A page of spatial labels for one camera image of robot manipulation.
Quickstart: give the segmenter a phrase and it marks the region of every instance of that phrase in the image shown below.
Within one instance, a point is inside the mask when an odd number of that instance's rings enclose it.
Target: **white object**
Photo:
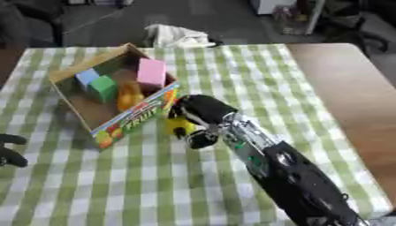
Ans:
[[[209,41],[208,34],[184,27],[154,24],[147,26],[145,30],[146,41],[152,42],[152,47],[197,48],[216,45]]]
[[[272,14],[278,5],[293,5],[296,0],[250,0],[250,2],[255,8],[255,13],[260,15]]]

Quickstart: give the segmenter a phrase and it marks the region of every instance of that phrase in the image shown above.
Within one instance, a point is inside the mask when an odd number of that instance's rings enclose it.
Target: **white cloth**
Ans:
[[[197,48],[216,45],[216,43],[209,41],[208,34],[184,27],[154,24],[147,26],[145,30],[145,41],[149,42],[152,47]]]

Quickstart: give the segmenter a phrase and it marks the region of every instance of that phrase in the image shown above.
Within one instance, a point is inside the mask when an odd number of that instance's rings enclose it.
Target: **green checkered tablecloth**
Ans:
[[[290,224],[222,142],[187,149],[161,118],[93,148],[47,75],[106,50],[28,49],[20,59],[1,92],[0,128],[29,139],[15,148],[30,164],[0,169],[1,226]],[[285,45],[143,51],[166,61],[185,93],[214,95],[301,150],[363,217],[391,210]]]

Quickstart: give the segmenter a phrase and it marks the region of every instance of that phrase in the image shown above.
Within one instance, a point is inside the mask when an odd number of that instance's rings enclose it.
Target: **toy block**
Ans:
[[[89,83],[99,78],[99,74],[97,74],[97,72],[93,68],[91,68],[76,74],[76,78],[79,81],[81,88],[84,91],[87,91]]]
[[[164,61],[141,58],[137,80],[142,84],[164,87],[166,64]]]
[[[88,93],[101,103],[111,102],[115,99],[117,84],[108,76],[100,76],[88,85]]]

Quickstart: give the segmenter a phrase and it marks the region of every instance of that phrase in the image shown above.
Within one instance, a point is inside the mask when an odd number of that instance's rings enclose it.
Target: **fruit box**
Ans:
[[[140,58],[148,57],[128,43],[49,76],[51,85],[100,148],[114,144],[147,119],[166,114],[176,100],[179,83],[166,73],[164,88],[145,95],[142,102],[119,112],[117,97],[110,103],[95,102],[87,96],[74,75],[94,68],[100,75],[107,75],[120,85],[136,79]]]

